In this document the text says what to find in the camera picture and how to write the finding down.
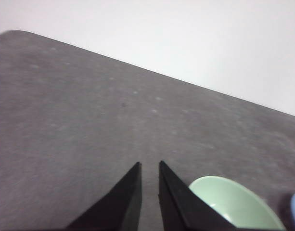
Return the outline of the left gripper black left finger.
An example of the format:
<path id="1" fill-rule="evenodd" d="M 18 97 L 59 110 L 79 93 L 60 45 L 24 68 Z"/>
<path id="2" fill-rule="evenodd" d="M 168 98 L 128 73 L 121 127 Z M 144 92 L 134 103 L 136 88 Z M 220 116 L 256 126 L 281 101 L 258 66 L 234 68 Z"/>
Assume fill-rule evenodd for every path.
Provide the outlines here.
<path id="1" fill-rule="evenodd" d="M 72 221 L 68 231 L 136 231 L 141 212 L 141 163 L 136 162 L 98 202 Z"/>

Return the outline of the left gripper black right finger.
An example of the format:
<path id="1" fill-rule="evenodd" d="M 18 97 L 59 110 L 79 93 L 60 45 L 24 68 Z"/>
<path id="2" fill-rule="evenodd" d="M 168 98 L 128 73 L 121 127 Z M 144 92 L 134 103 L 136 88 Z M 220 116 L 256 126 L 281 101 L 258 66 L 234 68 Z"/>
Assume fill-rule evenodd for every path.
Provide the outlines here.
<path id="1" fill-rule="evenodd" d="M 233 231 L 236 229 L 196 196 L 164 161 L 159 163 L 158 196 L 166 231 Z"/>

